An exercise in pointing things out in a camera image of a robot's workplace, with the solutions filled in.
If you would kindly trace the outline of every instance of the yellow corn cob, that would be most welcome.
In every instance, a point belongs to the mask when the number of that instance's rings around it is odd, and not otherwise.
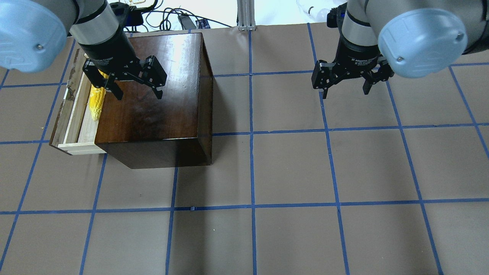
[[[104,78],[109,77],[108,75],[104,74],[100,70],[99,72]],[[100,113],[102,112],[102,104],[104,103],[104,97],[105,97],[104,88],[95,88],[93,85],[91,86],[90,97],[89,97],[89,109],[93,121],[97,121],[100,118]]]

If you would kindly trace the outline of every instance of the white plastic object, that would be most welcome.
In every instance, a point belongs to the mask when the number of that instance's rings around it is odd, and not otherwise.
[[[378,36],[380,52],[392,70],[407,78],[443,70],[462,55],[467,42],[462,20],[449,11],[435,8],[398,15]]]
[[[30,0],[0,1],[0,66],[22,72],[48,68],[66,43],[61,20]]]

